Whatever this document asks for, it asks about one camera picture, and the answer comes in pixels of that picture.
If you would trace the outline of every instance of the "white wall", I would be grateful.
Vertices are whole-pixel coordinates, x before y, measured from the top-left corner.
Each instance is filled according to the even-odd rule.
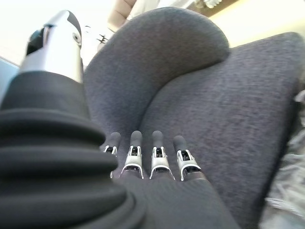
[[[238,0],[210,19],[231,47],[287,31],[305,37],[305,0]]]

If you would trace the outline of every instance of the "robotic finger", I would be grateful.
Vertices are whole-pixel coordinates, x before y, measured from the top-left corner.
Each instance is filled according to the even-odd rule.
[[[152,172],[149,179],[158,177],[168,177],[174,179],[163,146],[163,134],[161,131],[154,131],[152,134],[153,149],[152,149]]]
[[[173,146],[177,152],[177,162],[180,170],[181,181],[193,179],[206,180],[201,168],[188,150],[186,140],[182,136],[178,135],[173,139]]]
[[[142,171],[141,145],[142,133],[140,131],[134,131],[130,138],[130,148],[120,177],[134,176],[144,179]]]
[[[118,155],[118,149],[120,146],[120,141],[121,141],[121,134],[118,132],[113,132],[110,137],[109,140],[107,141],[107,146],[104,149],[104,153],[108,153],[108,154],[112,154],[115,155],[117,157]]]

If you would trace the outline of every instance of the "plastic bag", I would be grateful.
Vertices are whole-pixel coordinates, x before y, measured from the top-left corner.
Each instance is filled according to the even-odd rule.
[[[265,199],[261,229],[305,229],[305,91],[295,100],[300,123]]]

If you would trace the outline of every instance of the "silver metal joint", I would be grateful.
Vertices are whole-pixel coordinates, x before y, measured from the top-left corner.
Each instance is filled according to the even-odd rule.
[[[201,171],[201,168],[198,166],[195,158],[191,155],[189,150],[178,150],[177,151],[177,162],[180,170],[181,175],[181,181],[184,181],[184,175],[183,172],[189,167],[195,167],[199,171]]]
[[[152,172],[149,179],[151,179],[154,172],[160,168],[167,169],[175,180],[175,177],[173,176],[170,166],[168,164],[167,155],[163,146],[161,148],[154,147],[152,149]]]
[[[118,155],[118,149],[116,146],[106,146],[105,149],[104,149],[104,153],[110,153],[112,155],[115,155],[117,156]]]
[[[125,165],[122,169],[121,174],[128,169],[138,169],[142,179],[143,177],[143,171],[142,171],[142,153],[141,153],[141,147],[140,146],[130,146]]]

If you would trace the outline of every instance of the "gray upholstered armchair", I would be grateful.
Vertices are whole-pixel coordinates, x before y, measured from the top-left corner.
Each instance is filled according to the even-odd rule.
[[[149,173],[150,136],[160,130],[178,176],[172,140],[183,135],[236,221],[253,229],[296,115],[304,52],[296,33],[231,49],[208,18],[162,8],[123,26],[84,83],[94,121],[123,137],[120,168],[140,130]]]

